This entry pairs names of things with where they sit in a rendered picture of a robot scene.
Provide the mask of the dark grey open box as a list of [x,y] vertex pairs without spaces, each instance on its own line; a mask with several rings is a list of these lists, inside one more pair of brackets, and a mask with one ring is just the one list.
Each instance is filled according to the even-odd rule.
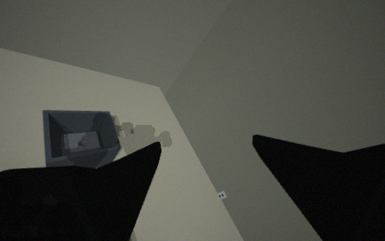
[[[100,150],[63,156],[61,135],[97,132]],[[92,167],[112,163],[121,147],[114,122],[107,111],[43,110],[46,167]]]

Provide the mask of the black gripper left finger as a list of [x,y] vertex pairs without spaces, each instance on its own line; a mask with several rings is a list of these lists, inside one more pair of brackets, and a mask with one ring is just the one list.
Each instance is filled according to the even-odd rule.
[[69,204],[90,241],[130,241],[160,156],[155,142],[97,168],[18,168],[0,177],[17,177],[25,191],[18,206]]

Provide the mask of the grey square plate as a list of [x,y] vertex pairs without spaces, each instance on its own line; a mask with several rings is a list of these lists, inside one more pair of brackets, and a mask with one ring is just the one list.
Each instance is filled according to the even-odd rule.
[[63,156],[100,150],[96,131],[61,135],[61,146]]

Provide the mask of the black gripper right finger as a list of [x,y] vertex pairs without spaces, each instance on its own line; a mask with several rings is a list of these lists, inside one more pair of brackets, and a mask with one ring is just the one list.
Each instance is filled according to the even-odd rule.
[[385,144],[336,152],[253,135],[253,146],[323,241],[360,240],[385,191]]

